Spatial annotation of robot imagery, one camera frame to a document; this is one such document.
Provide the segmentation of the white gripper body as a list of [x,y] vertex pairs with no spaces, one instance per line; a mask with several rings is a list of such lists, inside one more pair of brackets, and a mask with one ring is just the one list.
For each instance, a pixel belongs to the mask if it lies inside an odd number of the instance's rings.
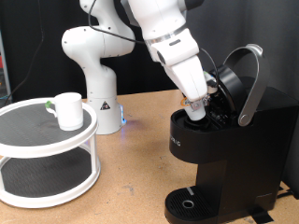
[[204,71],[196,55],[172,66],[164,66],[164,70],[190,101],[200,100],[207,95]]

